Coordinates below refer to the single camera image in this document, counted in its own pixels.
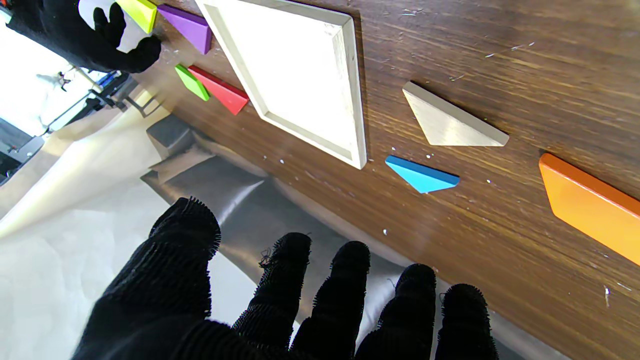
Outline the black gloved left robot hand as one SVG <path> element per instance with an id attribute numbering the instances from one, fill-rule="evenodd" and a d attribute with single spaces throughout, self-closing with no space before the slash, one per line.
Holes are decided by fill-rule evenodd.
<path id="1" fill-rule="evenodd" d="M 370 249 L 338 249 L 311 315 L 293 334 L 312 240 L 290 232 L 262 262 L 263 275 L 233 325 L 210 320 L 208 265 L 221 242 L 215 215 L 179 198 L 94 303 L 73 360 L 427 360 L 437 279 L 414 263 L 398 278 L 378 325 L 357 345 Z"/>

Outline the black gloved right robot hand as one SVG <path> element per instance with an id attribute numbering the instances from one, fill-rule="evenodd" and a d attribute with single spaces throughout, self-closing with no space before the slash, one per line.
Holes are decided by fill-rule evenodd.
<path id="1" fill-rule="evenodd" d="M 162 41 L 154 35 L 141 39 L 129 52 L 119 50 L 126 29 L 125 13 L 114 2 L 109 13 L 93 10 L 94 27 L 79 12 L 77 0 L 11 0 L 7 27 L 38 43 L 79 68 L 108 73 L 137 74 L 155 64 Z"/>

